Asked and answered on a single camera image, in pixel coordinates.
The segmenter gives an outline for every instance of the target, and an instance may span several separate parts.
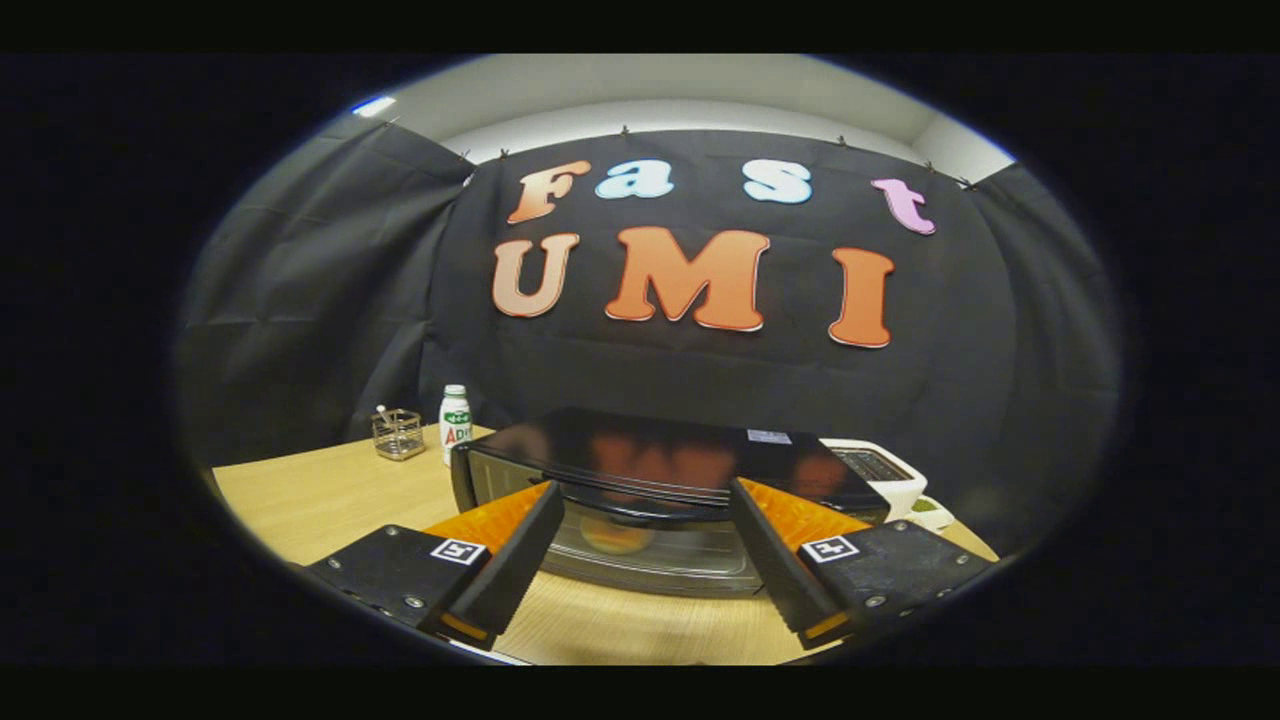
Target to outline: label on oven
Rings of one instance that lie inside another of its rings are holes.
[[[774,433],[772,430],[746,430],[746,439],[751,442],[772,442],[773,445],[791,445],[787,433]]]

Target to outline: wooden table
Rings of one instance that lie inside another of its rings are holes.
[[[492,430],[475,428],[476,437]],[[308,565],[387,524],[428,528],[458,514],[434,427],[404,461],[369,439],[215,468],[239,520],[282,559]],[[943,537],[996,553],[959,521]],[[538,573],[494,652],[538,665],[774,665],[804,651],[773,603],[668,597]]]

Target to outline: pink letter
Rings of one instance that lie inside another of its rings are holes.
[[[920,234],[933,234],[937,229],[932,222],[925,220],[915,210],[915,205],[924,205],[924,196],[911,192],[906,183],[900,179],[872,181],[872,187],[884,191],[884,200],[888,200],[888,211],[893,213],[902,227]]]

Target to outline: white plastic bottle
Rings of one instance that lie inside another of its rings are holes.
[[[444,386],[444,402],[440,402],[440,447],[444,450],[444,465],[449,465],[449,450],[471,439],[471,404],[467,402],[465,386]]]

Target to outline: pen holder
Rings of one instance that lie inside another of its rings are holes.
[[[388,460],[404,460],[426,450],[422,442],[422,416],[408,410],[388,410],[371,415],[374,423],[374,450]]]

